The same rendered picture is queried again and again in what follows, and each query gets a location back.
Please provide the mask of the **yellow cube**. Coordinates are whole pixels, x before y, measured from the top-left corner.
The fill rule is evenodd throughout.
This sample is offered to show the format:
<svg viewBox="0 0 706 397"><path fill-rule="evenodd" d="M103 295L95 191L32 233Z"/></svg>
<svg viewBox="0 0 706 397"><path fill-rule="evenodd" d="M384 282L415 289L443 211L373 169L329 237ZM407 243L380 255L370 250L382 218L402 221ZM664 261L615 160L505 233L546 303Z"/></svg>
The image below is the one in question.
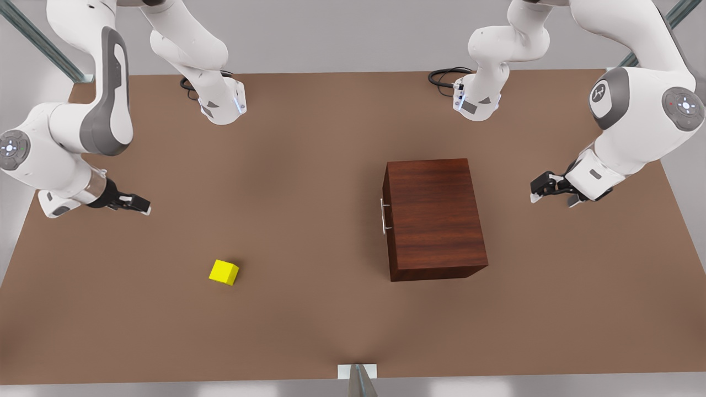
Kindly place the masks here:
<svg viewBox="0 0 706 397"><path fill-rule="evenodd" d="M216 260L209 274L209 279L232 286L239 273L239 266L227 261Z"/></svg>

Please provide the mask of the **silver frame post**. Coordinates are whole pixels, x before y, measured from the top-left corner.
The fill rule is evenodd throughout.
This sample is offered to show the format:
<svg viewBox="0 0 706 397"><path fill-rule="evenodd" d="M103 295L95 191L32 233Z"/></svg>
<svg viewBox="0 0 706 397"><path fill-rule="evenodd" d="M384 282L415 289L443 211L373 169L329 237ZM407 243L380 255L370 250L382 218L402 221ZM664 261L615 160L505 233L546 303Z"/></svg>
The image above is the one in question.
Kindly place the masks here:
<svg viewBox="0 0 706 397"><path fill-rule="evenodd" d="M377 379L377 364L339 364L337 375L348 380L347 397L378 397L372 384Z"/></svg>
<svg viewBox="0 0 706 397"><path fill-rule="evenodd" d="M673 5L673 7L667 12L663 13L664 20L671 30L675 29L682 21L684 21L688 16L693 13L693 11L701 5L703 0L678 0L678 2ZM618 66L639 66L640 60L637 56L631 52L626 56Z"/></svg>
<svg viewBox="0 0 706 397"><path fill-rule="evenodd" d="M94 76L83 73L10 0L0 0L0 15L34 45L73 83L93 83Z"/></svg>

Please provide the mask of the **dark wooden drawer cabinet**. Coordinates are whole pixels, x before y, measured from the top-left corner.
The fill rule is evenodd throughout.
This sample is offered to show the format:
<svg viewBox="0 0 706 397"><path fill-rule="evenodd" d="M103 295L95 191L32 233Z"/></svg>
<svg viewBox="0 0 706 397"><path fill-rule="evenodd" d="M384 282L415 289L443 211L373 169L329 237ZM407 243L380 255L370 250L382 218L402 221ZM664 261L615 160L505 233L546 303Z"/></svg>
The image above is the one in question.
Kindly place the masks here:
<svg viewBox="0 0 706 397"><path fill-rule="evenodd" d="M388 162L382 198L391 281L469 277L487 267L467 159Z"/></svg>

